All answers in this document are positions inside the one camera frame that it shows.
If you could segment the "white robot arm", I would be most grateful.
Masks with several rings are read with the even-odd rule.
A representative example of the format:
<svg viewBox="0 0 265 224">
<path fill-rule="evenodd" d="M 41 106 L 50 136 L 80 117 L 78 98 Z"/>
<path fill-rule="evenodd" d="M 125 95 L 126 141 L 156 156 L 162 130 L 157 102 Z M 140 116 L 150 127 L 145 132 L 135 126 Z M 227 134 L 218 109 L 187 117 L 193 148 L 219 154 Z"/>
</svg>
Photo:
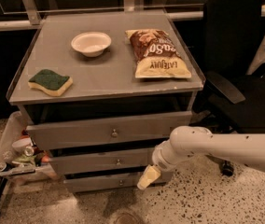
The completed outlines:
<svg viewBox="0 0 265 224">
<path fill-rule="evenodd" d="M 265 134 L 215 134 L 180 126 L 154 149 L 144 190 L 165 171 L 177 178 L 157 192 L 156 224 L 265 224 Z"/>
</svg>

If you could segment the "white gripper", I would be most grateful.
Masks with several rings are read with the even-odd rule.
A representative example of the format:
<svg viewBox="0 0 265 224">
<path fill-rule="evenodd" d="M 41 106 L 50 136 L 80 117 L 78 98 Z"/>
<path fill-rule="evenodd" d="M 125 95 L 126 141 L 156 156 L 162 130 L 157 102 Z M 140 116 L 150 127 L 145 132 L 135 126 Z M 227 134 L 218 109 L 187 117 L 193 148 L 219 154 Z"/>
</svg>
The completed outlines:
<svg viewBox="0 0 265 224">
<path fill-rule="evenodd" d="M 146 189 L 149 185 L 151 185 L 154 181 L 156 181 L 161 172 L 170 172 L 173 169 L 172 164 L 168 163 L 161 154 L 161 147 L 156 146 L 152 153 L 152 162 L 155 165 L 148 165 L 143 174 L 141 175 L 137 188 L 140 190 Z"/>
</svg>

